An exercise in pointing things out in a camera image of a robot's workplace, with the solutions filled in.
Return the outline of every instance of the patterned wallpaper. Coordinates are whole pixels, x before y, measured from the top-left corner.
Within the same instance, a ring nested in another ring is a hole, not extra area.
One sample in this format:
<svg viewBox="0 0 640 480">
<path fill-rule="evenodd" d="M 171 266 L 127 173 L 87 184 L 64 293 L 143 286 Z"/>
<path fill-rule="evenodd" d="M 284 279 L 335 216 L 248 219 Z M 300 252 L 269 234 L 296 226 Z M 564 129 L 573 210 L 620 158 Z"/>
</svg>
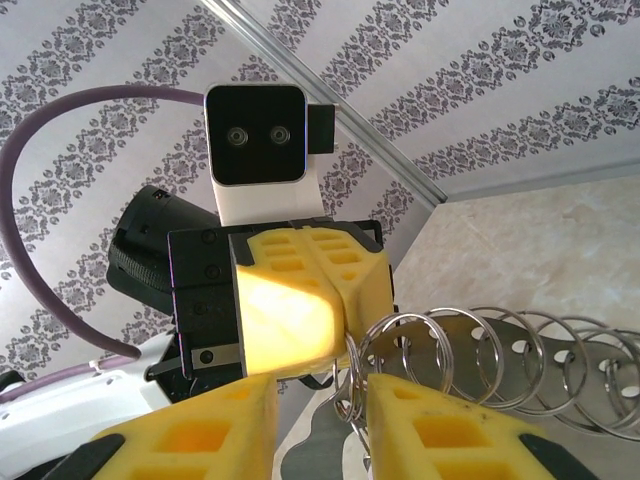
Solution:
<svg viewBox="0 0 640 480">
<path fill-rule="evenodd" d="M 317 17 L 297 55 L 451 196 L 640 173 L 640 0 L 290 3 Z"/>
<path fill-rule="evenodd" d="M 319 2 L 272 2 L 269 28 L 296 50 Z M 141 82 L 204 91 L 213 82 L 283 79 L 196 0 L 0 0 L 0 144 L 22 118 L 70 92 Z M 379 219 L 397 265 L 426 207 L 342 132 L 321 157 L 328 214 Z M 193 106 L 126 100 L 87 107 L 47 126 L 18 164 L 14 203 L 27 248 L 56 293 L 101 331 L 139 344 L 169 319 L 106 283 L 113 228 L 143 185 L 215 211 L 202 113 Z M 102 355 L 30 296 L 0 248 L 0 372 L 33 379 Z"/>
</svg>

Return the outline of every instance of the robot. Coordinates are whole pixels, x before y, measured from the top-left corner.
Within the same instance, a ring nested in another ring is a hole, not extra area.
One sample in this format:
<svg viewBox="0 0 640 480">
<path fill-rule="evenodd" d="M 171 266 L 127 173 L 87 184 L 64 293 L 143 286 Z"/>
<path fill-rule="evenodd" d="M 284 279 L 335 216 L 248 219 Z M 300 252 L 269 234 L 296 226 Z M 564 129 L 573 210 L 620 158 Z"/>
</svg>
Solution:
<svg viewBox="0 0 640 480">
<path fill-rule="evenodd" d="M 204 100 L 219 217 L 154 186 L 123 214 L 108 281 L 174 318 L 137 349 L 84 324 L 47 287 L 20 241 L 11 180 L 52 118 L 142 96 Z M 3 376 L 0 479 L 271 478 L 283 379 L 334 387 L 336 414 L 370 451 L 376 480 L 596 478 L 536 427 L 359 373 L 359 345 L 395 322 L 397 307 L 379 223 L 324 213 L 315 156 L 333 152 L 336 110 L 294 85 L 215 85 L 204 97 L 130 85 L 61 98 L 16 128 L 0 153 L 5 248 L 49 311 L 115 355 L 30 383 Z M 313 376 L 327 372 L 324 384 Z"/>
</svg>

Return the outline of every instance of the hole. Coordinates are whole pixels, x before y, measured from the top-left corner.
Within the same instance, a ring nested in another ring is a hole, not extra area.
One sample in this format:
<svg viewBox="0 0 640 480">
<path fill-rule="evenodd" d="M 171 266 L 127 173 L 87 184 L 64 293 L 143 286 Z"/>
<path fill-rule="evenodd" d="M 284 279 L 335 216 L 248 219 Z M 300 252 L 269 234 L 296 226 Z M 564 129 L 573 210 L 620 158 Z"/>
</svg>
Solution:
<svg viewBox="0 0 640 480">
<path fill-rule="evenodd" d="M 400 400 L 415 400 L 416 398 L 420 398 L 415 393 L 408 392 L 402 388 L 396 388 L 393 391 L 393 394 L 396 396 L 396 398 L 399 398 Z"/>
<path fill-rule="evenodd" d="M 293 247 L 273 247 L 264 251 L 267 257 L 277 257 L 278 255 L 293 255 L 296 253 L 296 249 Z"/>
<path fill-rule="evenodd" d="M 613 361 L 610 358 L 607 358 L 606 360 L 603 360 L 598 364 L 598 370 L 604 373 L 611 365 L 613 365 Z"/>
<path fill-rule="evenodd" d="M 476 341 L 480 341 L 483 334 L 484 334 L 484 328 L 482 327 L 476 327 L 473 330 L 471 330 L 471 336 Z"/>
<path fill-rule="evenodd" d="M 640 395 L 640 387 L 624 387 L 620 393 L 624 398 L 636 398 Z"/>
<path fill-rule="evenodd" d="M 360 256 L 355 252 L 332 253 L 329 255 L 329 260 L 336 265 L 344 265 L 346 263 L 358 263 Z"/>
<path fill-rule="evenodd" d="M 371 354 L 367 357 L 367 362 L 369 363 L 369 365 L 371 365 L 372 367 L 375 365 L 376 363 L 376 357 L 375 355 Z M 384 358 L 380 357 L 380 365 L 384 365 Z"/>
<path fill-rule="evenodd" d="M 288 260 L 274 260 L 271 262 L 271 268 L 276 272 L 293 272 L 296 270 L 304 270 L 302 260 L 292 258 Z"/>
<path fill-rule="evenodd" d="M 325 240 L 340 240 L 340 235 L 332 232 L 313 232 L 311 238 L 323 242 Z"/>
<path fill-rule="evenodd" d="M 564 365 L 564 362 L 567 359 L 567 355 L 569 355 L 569 350 L 559 350 L 555 353 L 553 359 L 556 361 L 556 363 Z"/>
<path fill-rule="evenodd" d="M 245 400 L 249 397 L 249 395 L 251 395 L 251 390 L 249 390 L 248 388 L 243 388 L 242 390 L 237 390 L 233 393 L 230 393 L 225 398 L 228 398 L 229 400 Z"/>
<path fill-rule="evenodd" d="M 269 245 L 285 245 L 289 242 L 289 238 L 285 235 L 269 235 L 266 238 L 263 238 L 260 243 L 264 246 Z"/>
<path fill-rule="evenodd" d="M 164 453 L 217 452 L 231 430 L 224 421 L 187 421 L 169 428 L 156 448 Z"/>
<path fill-rule="evenodd" d="M 491 461 L 459 461 L 436 463 L 436 470 L 442 480 L 517 480 L 509 465 Z"/>
<path fill-rule="evenodd" d="M 402 345 L 404 344 L 404 342 L 407 342 L 407 347 L 411 346 L 411 339 L 408 337 L 396 337 L 393 340 L 393 344 L 398 348 L 402 348 Z"/>
<path fill-rule="evenodd" d="M 204 480 L 207 470 L 202 468 L 147 467 L 136 469 L 129 478 L 132 480 Z"/>
<path fill-rule="evenodd" d="M 514 353 L 524 353 L 527 350 L 527 345 L 525 340 L 518 340 L 517 342 L 513 342 L 511 350 L 513 350 Z"/>
<path fill-rule="evenodd" d="M 486 447 L 490 445 L 478 425 L 464 417 L 430 415 L 414 420 L 413 427 L 418 432 L 425 448 Z M 465 478 L 480 477 L 471 475 Z"/>
<path fill-rule="evenodd" d="M 340 250 L 341 248 L 349 248 L 347 242 L 323 242 L 320 244 L 320 250 Z"/>
</svg>

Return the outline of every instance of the white robot body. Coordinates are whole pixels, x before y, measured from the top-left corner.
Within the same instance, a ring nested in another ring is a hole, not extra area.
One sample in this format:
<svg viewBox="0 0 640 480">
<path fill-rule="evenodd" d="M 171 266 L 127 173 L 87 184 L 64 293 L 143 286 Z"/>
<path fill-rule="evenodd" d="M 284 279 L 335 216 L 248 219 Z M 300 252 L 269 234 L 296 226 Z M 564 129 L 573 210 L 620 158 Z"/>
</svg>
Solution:
<svg viewBox="0 0 640 480">
<path fill-rule="evenodd" d="M 135 362 L 70 377 L 0 404 L 0 480 L 63 457 L 113 425 L 171 404 L 145 371 L 158 363 L 172 336 L 140 346 Z"/>
</svg>

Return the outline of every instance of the robot camera eye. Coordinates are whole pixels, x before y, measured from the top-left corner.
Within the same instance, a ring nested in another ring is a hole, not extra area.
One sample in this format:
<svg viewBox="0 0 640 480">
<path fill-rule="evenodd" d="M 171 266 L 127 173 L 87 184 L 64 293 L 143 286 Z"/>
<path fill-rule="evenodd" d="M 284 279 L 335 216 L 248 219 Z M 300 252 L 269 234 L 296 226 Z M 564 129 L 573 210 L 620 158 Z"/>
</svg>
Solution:
<svg viewBox="0 0 640 480">
<path fill-rule="evenodd" d="M 241 147 L 249 141 L 249 134 L 240 127 L 232 127 L 227 134 L 227 140 L 234 147 Z"/>
<path fill-rule="evenodd" d="M 286 127 L 273 127 L 271 129 L 271 141 L 276 145 L 286 145 L 291 138 L 291 133 Z"/>
</svg>

